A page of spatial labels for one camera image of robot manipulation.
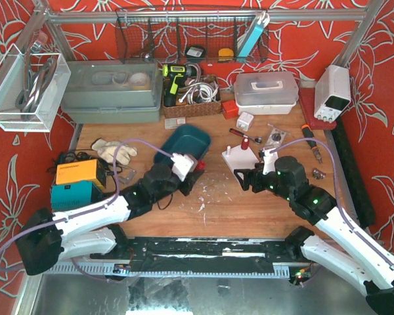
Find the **small red spring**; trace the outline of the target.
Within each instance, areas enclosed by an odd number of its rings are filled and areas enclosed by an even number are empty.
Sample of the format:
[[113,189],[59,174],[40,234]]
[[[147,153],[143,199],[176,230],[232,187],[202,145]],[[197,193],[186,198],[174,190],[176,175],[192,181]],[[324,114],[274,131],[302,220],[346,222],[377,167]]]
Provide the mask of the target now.
[[243,138],[240,148],[241,148],[243,151],[245,151],[245,150],[247,150],[247,149],[249,148],[249,145],[250,145],[249,139],[248,139],[248,138]]

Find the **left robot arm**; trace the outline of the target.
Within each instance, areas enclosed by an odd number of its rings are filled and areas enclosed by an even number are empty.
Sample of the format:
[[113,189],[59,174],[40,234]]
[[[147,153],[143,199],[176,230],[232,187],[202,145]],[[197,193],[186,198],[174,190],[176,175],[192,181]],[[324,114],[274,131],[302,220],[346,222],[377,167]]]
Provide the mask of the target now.
[[27,275],[46,272],[58,261],[108,254],[124,236],[110,229],[111,224],[148,213],[160,200],[176,191],[189,195],[203,173],[195,170],[180,177],[170,166],[157,163],[117,196],[70,211],[38,209],[22,227],[16,241]]

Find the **red spool spring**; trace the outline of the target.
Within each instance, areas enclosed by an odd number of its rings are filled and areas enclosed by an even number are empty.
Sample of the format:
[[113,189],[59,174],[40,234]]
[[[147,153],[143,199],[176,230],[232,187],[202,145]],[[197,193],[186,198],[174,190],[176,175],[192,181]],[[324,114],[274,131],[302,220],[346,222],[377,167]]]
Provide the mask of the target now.
[[206,168],[206,163],[204,161],[200,160],[197,163],[196,170],[204,170],[205,168]]

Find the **plastic bag with parts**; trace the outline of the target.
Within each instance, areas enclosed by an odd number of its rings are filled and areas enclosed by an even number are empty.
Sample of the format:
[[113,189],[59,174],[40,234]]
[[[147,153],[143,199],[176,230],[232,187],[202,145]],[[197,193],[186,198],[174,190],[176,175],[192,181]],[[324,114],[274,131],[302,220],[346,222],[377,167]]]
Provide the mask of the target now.
[[288,132],[284,131],[282,129],[279,129],[271,124],[269,124],[269,127],[271,127],[271,131],[267,137],[265,147],[266,148],[278,148],[278,147],[282,146],[284,139],[288,135]]

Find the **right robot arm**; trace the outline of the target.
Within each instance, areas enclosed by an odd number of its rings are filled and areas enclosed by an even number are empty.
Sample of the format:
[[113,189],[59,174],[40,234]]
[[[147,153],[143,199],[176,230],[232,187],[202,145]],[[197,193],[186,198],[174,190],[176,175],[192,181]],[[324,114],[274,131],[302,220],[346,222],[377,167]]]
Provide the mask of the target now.
[[309,183],[296,158],[280,157],[268,173],[264,164],[233,171],[243,190],[272,192],[291,210],[330,236],[341,248],[328,245],[300,226],[286,238],[293,258],[305,257],[327,268],[357,289],[376,314],[394,314],[394,255],[380,246],[326,190]]

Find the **red handled ratchet wrench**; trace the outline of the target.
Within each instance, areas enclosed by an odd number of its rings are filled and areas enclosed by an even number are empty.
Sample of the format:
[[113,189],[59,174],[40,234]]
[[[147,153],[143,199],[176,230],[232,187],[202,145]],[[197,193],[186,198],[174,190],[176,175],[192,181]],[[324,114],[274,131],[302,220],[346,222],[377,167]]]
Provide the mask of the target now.
[[242,131],[239,131],[239,130],[233,129],[233,128],[230,128],[229,132],[234,134],[234,135],[240,136],[242,138],[247,138],[247,139],[249,139],[250,141],[252,141],[252,142],[254,142],[256,144],[261,144],[262,143],[262,138],[260,136],[258,136],[258,137],[251,137],[251,136],[248,136],[246,133],[243,133]]

